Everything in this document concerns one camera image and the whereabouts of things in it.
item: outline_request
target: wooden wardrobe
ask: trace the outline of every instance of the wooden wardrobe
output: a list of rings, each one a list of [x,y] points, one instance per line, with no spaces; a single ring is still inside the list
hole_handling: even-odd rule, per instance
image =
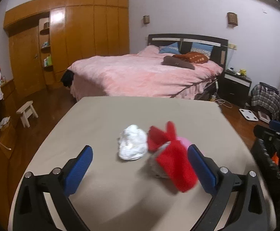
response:
[[[77,60],[128,54],[128,0],[32,0],[6,12],[4,29],[16,90],[25,97],[61,86],[62,75]],[[48,40],[45,52],[41,46]],[[52,66],[44,67],[49,55]]]

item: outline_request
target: black nightstand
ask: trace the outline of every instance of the black nightstand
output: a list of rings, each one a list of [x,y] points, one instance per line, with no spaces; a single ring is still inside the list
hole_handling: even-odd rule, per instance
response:
[[[252,83],[249,77],[225,71],[223,77],[218,80],[218,83],[218,95],[220,98],[244,108]]]

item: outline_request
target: bed frame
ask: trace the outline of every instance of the bed frame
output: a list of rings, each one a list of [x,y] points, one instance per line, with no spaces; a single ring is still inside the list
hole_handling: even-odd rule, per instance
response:
[[[201,36],[201,35],[191,35],[191,34],[153,34],[148,36],[147,45],[155,45],[157,47],[167,46],[172,43],[179,43],[179,51],[182,54],[190,52],[193,42],[213,45],[213,51],[210,56],[210,60],[217,63],[223,68],[221,75],[216,77],[216,79],[207,86],[202,94],[198,94],[195,100],[208,100],[213,93],[216,91],[216,81],[225,72],[226,58],[228,55],[228,40],[222,38],[216,38],[211,36]]]

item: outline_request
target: plaid cloth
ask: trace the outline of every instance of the plaid cloth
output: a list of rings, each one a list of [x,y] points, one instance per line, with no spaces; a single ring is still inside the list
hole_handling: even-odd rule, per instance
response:
[[[272,120],[278,119],[280,113],[279,95],[258,84],[252,89],[251,96],[251,106],[262,106],[271,113]]]

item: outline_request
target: red cloth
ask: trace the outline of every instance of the red cloth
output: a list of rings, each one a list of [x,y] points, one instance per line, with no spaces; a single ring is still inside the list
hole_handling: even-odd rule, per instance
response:
[[[157,163],[167,173],[176,188],[186,192],[193,188],[197,176],[189,163],[187,150],[176,140],[176,129],[173,122],[167,122],[167,131],[164,132],[155,126],[150,127],[148,133],[148,147],[150,152],[155,152],[164,143],[171,141],[169,146],[156,158]]]

